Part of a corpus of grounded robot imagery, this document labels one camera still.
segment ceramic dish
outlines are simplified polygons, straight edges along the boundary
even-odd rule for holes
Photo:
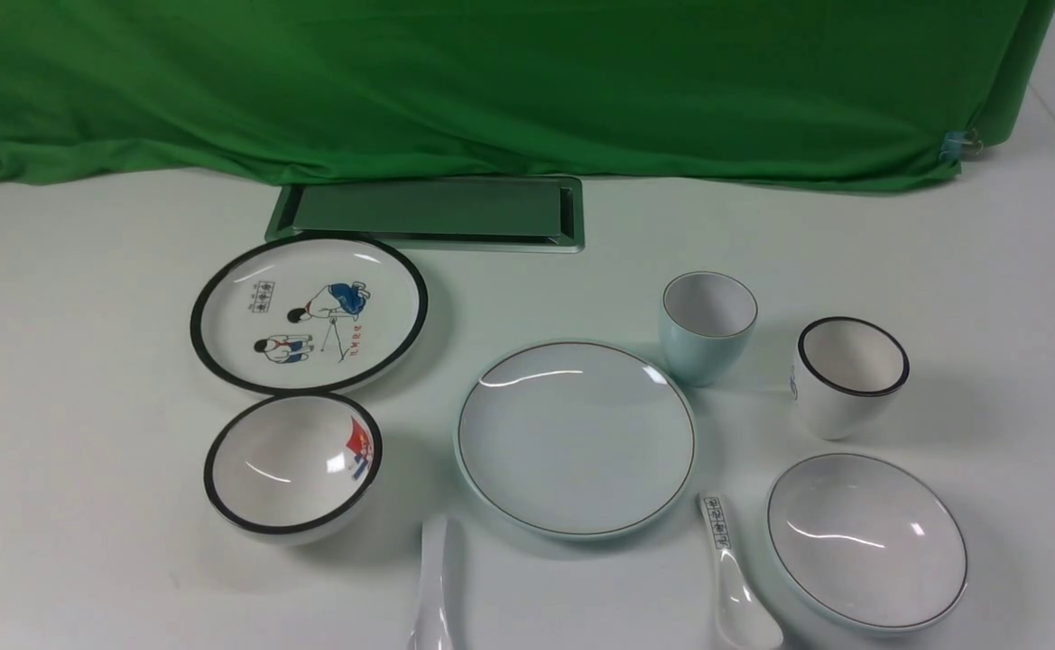
[[[967,585],[964,538],[947,508],[918,478],[875,458],[798,462],[771,486],[767,530],[801,597],[863,632],[926,628]]]
[[[274,397],[243,410],[206,454],[206,497],[244,534],[307,543],[362,513],[383,461],[370,413],[342,396]]]
[[[410,260],[368,240],[300,234],[227,264],[190,337],[218,378],[267,395],[344,390],[390,369],[427,318]]]
[[[466,396],[456,454],[480,498],[569,540],[627,534],[684,491],[696,432],[684,395],[634,355],[551,342],[496,363]]]

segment green backdrop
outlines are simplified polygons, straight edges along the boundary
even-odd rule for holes
[[[1055,0],[0,0],[0,180],[618,173],[898,191]]]

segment white tabletop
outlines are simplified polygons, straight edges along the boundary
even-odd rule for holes
[[[469,650],[722,647],[689,499],[609,547],[511,530],[461,489],[449,437],[499,355],[594,338],[656,350],[664,284],[706,268],[761,304],[746,357],[689,390],[692,491],[725,491],[736,552],[790,647],[876,641],[824,622],[771,567],[764,497],[792,462],[874,454],[923,478],[967,538],[971,587],[904,647],[1055,647],[1055,122],[1032,98],[1014,139],[943,188],[855,197],[695,180],[588,180],[578,254],[408,251],[422,338],[352,394],[378,419],[373,510],[329,542],[263,547],[203,493],[203,458],[255,398],[190,346],[198,289],[256,246],[277,191],[208,172],[0,185],[0,649],[398,649],[417,522],[459,519],[458,637]],[[898,337],[912,379],[844,443],[792,420],[805,322],[852,314]]]

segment spoon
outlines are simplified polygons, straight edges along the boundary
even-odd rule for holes
[[[712,573],[717,585],[715,626],[721,636],[741,650],[771,650],[784,643],[775,618],[747,587],[732,553],[732,528],[724,516],[724,498],[701,494],[699,511],[712,538]]]
[[[410,629],[407,650],[454,650],[447,629],[443,591],[443,556],[449,519],[436,515],[423,522],[423,560],[419,571],[419,609]]]

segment plate with black rim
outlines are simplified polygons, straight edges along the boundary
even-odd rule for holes
[[[394,247],[300,234],[244,253],[194,302],[190,337],[218,378],[266,395],[348,390],[390,369],[427,320],[427,284]]]

